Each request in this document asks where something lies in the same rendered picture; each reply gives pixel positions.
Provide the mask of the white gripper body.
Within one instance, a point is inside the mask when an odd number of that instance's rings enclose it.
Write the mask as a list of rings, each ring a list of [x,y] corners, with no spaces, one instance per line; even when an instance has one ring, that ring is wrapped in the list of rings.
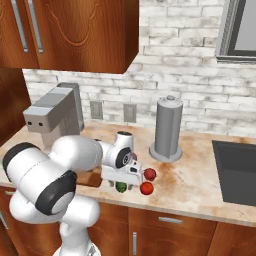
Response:
[[[101,178],[134,186],[139,186],[143,182],[143,174],[140,165],[126,165],[120,169],[103,165]]]

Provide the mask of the green bell pepper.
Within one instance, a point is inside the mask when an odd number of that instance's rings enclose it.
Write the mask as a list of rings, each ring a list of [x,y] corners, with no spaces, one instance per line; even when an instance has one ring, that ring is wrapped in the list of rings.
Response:
[[[127,184],[124,182],[116,182],[115,188],[118,192],[124,193],[127,190]]]

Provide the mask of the bright red tomato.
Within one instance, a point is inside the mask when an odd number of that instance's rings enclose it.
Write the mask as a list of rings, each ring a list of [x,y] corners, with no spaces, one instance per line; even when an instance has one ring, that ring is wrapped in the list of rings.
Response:
[[[154,187],[153,187],[153,185],[150,182],[143,182],[140,185],[140,192],[143,195],[150,195],[150,194],[153,193],[153,191],[154,191]]]

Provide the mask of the dark red onion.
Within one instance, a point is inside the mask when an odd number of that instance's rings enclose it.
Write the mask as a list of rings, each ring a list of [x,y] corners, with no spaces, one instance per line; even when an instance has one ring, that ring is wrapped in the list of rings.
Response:
[[[144,177],[149,181],[153,181],[156,178],[156,171],[152,168],[147,168],[144,170]]]

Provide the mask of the wooden base cupboard door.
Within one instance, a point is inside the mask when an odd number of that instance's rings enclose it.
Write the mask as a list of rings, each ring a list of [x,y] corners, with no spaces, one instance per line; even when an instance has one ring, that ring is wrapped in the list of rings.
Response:
[[[132,253],[132,233],[137,232],[136,256],[207,256],[210,239],[175,231],[129,226],[129,250]]]
[[[88,233],[102,256],[129,256],[128,208],[101,203],[100,217]]]
[[[256,256],[256,227],[219,222],[207,256]]]

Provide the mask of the grey paper towel holder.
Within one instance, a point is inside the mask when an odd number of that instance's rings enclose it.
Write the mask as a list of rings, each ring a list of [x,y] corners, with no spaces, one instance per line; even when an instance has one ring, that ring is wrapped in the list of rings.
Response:
[[[155,140],[149,154],[159,162],[175,162],[182,157],[178,145],[183,101],[172,95],[157,101]]]

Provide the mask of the dark grey sink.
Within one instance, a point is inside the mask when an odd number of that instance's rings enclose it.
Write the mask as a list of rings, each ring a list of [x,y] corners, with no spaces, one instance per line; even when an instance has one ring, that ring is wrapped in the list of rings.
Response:
[[[224,202],[256,206],[256,145],[212,141]]]

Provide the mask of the grey framed window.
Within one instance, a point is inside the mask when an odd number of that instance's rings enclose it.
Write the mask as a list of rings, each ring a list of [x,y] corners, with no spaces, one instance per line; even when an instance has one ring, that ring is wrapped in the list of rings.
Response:
[[[215,57],[219,63],[256,64],[256,0],[225,0]]]

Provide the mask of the grey wall outlet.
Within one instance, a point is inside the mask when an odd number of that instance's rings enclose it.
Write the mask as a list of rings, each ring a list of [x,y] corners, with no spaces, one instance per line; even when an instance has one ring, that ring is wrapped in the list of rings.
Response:
[[[99,101],[90,102],[91,118],[92,119],[103,119],[102,103]]]
[[[131,122],[131,123],[136,122],[137,108],[134,104],[125,104],[123,106],[123,111],[124,111],[125,122]]]

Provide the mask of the wooden wall cupboard door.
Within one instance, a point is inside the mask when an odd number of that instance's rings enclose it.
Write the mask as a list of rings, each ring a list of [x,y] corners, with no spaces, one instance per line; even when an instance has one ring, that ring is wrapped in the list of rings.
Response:
[[[16,1],[27,41],[28,53],[23,51],[11,0],[0,0],[0,67],[38,68],[37,53],[25,0]]]
[[[122,73],[125,70],[121,0],[33,0],[48,70]]]

